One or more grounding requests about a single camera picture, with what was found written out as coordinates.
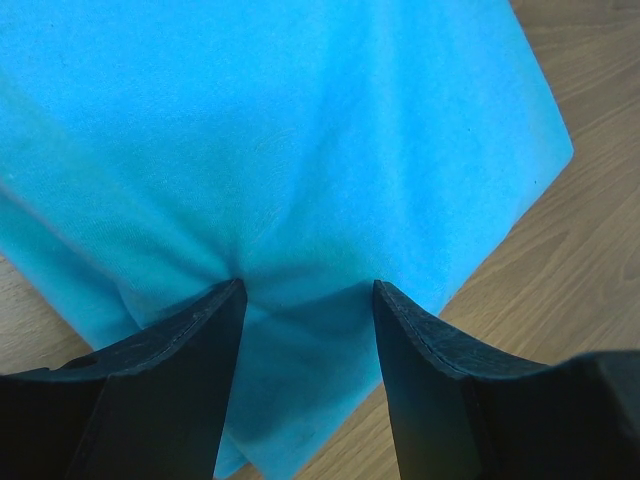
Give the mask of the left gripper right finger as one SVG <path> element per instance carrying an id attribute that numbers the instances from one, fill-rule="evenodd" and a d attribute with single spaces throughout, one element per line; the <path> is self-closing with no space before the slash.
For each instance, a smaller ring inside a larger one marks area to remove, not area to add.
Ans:
<path id="1" fill-rule="evenodd" d="M 555 365 L 492 347 L 373 286 L 376 341 L 404 479 L 635 479 L 639 354 Z"/>

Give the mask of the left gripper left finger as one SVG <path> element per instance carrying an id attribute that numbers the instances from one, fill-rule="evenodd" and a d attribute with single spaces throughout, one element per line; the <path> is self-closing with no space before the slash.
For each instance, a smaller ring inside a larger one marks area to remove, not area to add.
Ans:
<path id="1" fill-rule="evenodd" d="M 1 379 L 5 479 L 210 479 L 247 294 L 233 280 L 62 367 Z"/>

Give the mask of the turquoise t shirt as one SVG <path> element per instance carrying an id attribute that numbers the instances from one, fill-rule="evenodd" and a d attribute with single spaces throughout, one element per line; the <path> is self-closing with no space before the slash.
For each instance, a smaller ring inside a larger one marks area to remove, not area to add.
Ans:
<path id="1" fill-rule="evenodd" d="M 570 161 L 506 1 L 5 1 L 1 252 L 92 347 L 231 278 L 215 473 L 292 478 Z"/>

